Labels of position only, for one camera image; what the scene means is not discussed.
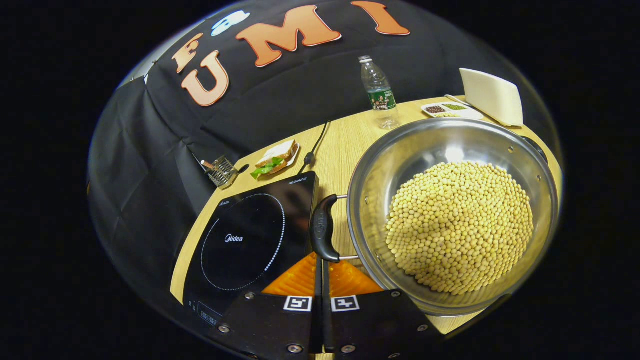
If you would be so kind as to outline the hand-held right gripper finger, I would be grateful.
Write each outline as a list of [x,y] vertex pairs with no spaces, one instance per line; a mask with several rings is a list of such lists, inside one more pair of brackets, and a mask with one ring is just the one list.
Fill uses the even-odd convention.
[[445,335],[400,289],[331,297],[324,260],[323,341],[336,360],[427,360]]
[[311,253],[262,291],[244,291],[213,328],[220,347],[251,360],[308,360],[322,350],[322,305]]

